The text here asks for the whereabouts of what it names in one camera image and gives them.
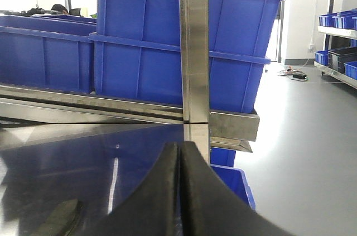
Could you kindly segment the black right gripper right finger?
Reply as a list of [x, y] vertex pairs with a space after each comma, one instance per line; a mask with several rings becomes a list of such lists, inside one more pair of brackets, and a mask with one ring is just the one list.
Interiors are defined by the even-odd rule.
[[207, 164], [196, 144], [180, 143], [184, 235], [289, 235], [238, 198]]

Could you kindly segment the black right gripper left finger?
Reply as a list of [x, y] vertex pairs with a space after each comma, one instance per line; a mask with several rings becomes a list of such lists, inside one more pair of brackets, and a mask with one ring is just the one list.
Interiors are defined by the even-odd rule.
[[165, 144], [140, 185], [81, 235], [175, 235], [179, 147]]

